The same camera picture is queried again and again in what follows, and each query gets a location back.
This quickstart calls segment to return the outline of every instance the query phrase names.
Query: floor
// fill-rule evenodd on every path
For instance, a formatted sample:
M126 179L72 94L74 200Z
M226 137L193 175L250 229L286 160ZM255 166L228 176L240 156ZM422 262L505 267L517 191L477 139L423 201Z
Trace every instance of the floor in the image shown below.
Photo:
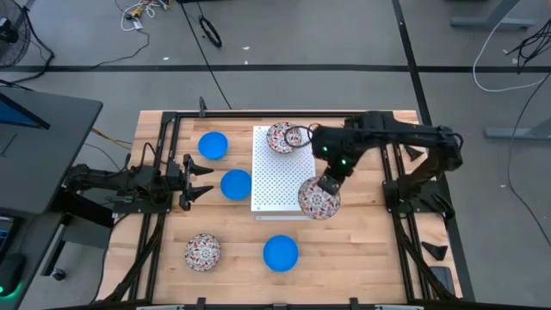
M121 6L134 1L118 0ZM485 16L498 1L402 0L412 49L418 65L470 66L488 31L456 29L452 16ZM186 8L198 15L194 4ZM232 0L202 4L204 14L220 31L220 50L200 38L213 65L407 65L392 3L388 0ZM511 16L527 17L536 26L527 32L498 32L489 42L480 65L511 66L503 50L516 46L547 21L546 0L522 1ZM30 12L40 38L56 52L54 65L93 65L132 54L145 36L120 29L120 11L113 0L36 0ZM143 19L150 46L136 57L111 65L204 65L179 7L157 10ZM200 32L194 23L195 31ZM549 65L551 53L534 60ZM35 46L19 64L43 63ZM417 109L409 72L378 71L219 71L216 77L236 109ZM13 80L28 73L0 72ZM489 88L526 84L542 74L479 74ZM477 301L550 306L551 249L522 203L511 193L506 167L508 141L488 140L486 126L512 126L533 89L487 93L469 73L421 73L421 82L434 124L444 124L466 139L465 164L448 174L463 248ZM208 72L159 71L143 67L124 72L48 72L29 88L100 100L104 108L96 127L120 140L132 140L142 109L196 109L203 96L209 109L225 104ZM534 97L521 126L531 126L551 114L544 85ZM96 136L117 164L123 149ZM511 178L551 234L551 150L544 142L517 141ZM77 163L114 169L99 151L85 146ZM22 308L42 309L84 304L100 278L103 251L68 246L59 267L69 274L63 282L37 277Z

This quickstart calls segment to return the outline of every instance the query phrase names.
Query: white pegboard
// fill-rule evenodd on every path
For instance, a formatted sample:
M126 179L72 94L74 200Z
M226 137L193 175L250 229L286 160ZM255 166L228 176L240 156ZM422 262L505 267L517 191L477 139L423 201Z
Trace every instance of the white pegboard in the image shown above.
M300 211L299 188L316 175L312 147L280 154L268 146L269 126L254 126L252 135L252 212ZM301 129L303 141L306 130Z

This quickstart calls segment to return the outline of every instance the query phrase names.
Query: ceramic bowl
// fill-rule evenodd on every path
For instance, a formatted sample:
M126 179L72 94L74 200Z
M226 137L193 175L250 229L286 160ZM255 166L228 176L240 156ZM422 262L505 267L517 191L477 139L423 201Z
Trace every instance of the ceramic bowl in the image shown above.
M341 206L339 193L331 195L322 190L317 182L319 177L307 179L299 189L299 205L304 214L315 220L327 220L338 211Z
M211 234L200 233L186 245L186 264L196 271L212 269L220 260L220 243Z
M269 148L281 154L287 154L294 151L295 148L292 146L298 146L302 143L302 134L299 128L289 130L289 128L293 126L296 125L288 121L282 121L270 127L266 133L266 140L268 141ZM285 142L284 135L286 132L287 141L289 141L291 146Z

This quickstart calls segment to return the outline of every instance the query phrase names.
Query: gray desk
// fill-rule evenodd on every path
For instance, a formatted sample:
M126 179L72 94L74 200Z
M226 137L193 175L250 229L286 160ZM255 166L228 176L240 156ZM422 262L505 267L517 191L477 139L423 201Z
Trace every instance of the gray desk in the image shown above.
M0 208L42 214L78 155L102 103L2 87L0 92L51 126L48 130L0 124L13 136L0 158Z
M0 158L0 214L22 219L8 254L19 251L27 259L17 293L0 298L0 308L10 310L21 304L59 225L69 216L55 211L53 202L102 103L5 87L0 92L51 125L40 130L0 124L0 134L17 133Z

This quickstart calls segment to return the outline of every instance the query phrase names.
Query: wooden tabletop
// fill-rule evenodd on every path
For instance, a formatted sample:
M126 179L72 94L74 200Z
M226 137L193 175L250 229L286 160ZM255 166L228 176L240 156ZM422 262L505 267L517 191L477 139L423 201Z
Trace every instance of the wooden tabletop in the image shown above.
M162 113L141 112L131 164L138 163L144 143L156 145ZM399 121L418 122L415 111L394 111L394 116ZM194 186L213 185L214 189L192 204L189 212L183 212L174 201L164 226L153 302L195 304L198 297L206 297L209 304L344 304L350 302L350 297L357 297L360 303L405 302L393 222L382 194L384 173L378 149L367 151L354 175L344 183L340 191L342 207L329 220L257 221L251 213L250 197L229 201L222 195L220 179L227 171L243 169L251 173L252 127L269 126L278 121L343 124L343 119L338 118L182 120L176 161L181 163L183 154L188 153L197 164L213 168L214 173L194 177L192 181ZM171 126L163 159L168 156ZM199 138L210 131L220 131L229 140L227 155L218 161L203 158L197 150ZM152 152L147 152L145 163L152 164L152 160ZM411 171L424 158L410 162L406 156L404 160L406 170ZM398 176L393 160L391 165L393 175ZM325 162L317 160L317 173L325 166ZM113 231L98 299L111 293L132 265L141 220L142 215L132 214ZM421 241L449 245L439 214L416 214L416 220ZM220 261L207 272L192 270L184 259L185 245L198 233L213 234L222 248ZM299 262L287 273L272 272L263 262L263 244L277 234L286 234L299 245ZM455 292L461 296L451 251L442 262L437 262L425 249L423 256L429 266L450 267ZM409 260L415 295L420 298L417 269ZM139 296L144 295L148 270L148 265L142 270Z

